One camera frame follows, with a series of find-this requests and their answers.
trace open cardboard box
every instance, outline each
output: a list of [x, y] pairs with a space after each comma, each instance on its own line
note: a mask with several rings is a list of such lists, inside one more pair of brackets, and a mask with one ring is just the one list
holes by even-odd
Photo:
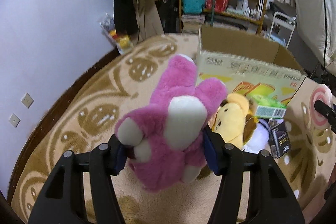
[[287, 105], [306, 78], [293, 55], [280, 44], [244, 31], [199, 30], [197, 84], [216, 77], [229, 92], [260, 94]]

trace yellow fruit graphic on box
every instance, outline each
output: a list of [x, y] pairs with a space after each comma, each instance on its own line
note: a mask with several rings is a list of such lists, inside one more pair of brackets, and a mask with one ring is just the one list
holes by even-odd
[[233, 92], [245, 95], [253, 87], [254, 85], [249, 82], [241, 82], [234, 88]]
[[215, 78], [221, 80], [223, 83], [229, 82], [233, 79], [232, 77], [219, 76], [219, 75], [209, 75], [209, 74], [206, 74], [206, 73], [200, 73], [199, 77], [203, 80], [215, 77]]
[[292, 100], [293, 96], [292, 97], [289, 97], [285, 100], [282, 100], [281, 103], [283, 103], [285, 106], [288, 105], [289, 101]]
[[282, 95], [288, 95], [288, 94], [292, 94], [292, 93], [296, 92], [296, 89], [288, 88], [288, 87], [284, 86], [284, 87], [281, 88], [281, 91], [282, 91]]
[[263, 95], [269, 96], [275, 91], [275, 87], [265, 83], [258, 83], [253, 88], [251, 88], [245, 95]]

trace green snack package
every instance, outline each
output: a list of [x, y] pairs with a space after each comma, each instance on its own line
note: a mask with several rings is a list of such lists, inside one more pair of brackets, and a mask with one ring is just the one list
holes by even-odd
[[286, 106], [284, 104], [267, 96], [251, 95], [248, 96], [248, 99], [250, 109], [256, 117], [282, 119], [286, 113]]

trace black box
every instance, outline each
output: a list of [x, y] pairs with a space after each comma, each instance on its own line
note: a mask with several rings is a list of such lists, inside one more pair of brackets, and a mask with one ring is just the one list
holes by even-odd
[[269, 119], [270, 134], [268, 144], [273, 158], [278, 159], [291, 150], [291, 143], [283, 119]]

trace brown patterned blanket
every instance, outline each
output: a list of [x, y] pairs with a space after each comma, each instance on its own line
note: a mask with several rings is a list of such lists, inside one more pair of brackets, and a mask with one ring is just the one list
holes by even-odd
[[[197, 36], [176, 34], [150, 38], [130, 54], [116, 58], [85, 84], [31, 154], [20, 177], [11, 205], [23, 221], [27, 222], [43, 183], [62, 153], [83, 153], [107, 142], [120, 117], [148, 103], [173, 54], [195, 57], [197, 40]], [[316, 130], [310, 123], [307, 106], [316, 85], [305, 80], [290, 102], [285, 120], [292, 150], [278, 161], [302, 208], [327, 183], [336, 159], [332, 133]], [[220, 177], [207, 168], [195, 182], [178, 184], [158, 194], [145, 192], [128, 167], [112, 180], [127, 224], [207, 223], [220, 183]], [[84, 174], [84, 188], [88, 219], [95, 222], [88, 174]], [[246, 216], [248, 188], [246, 174], [241, 221]]]

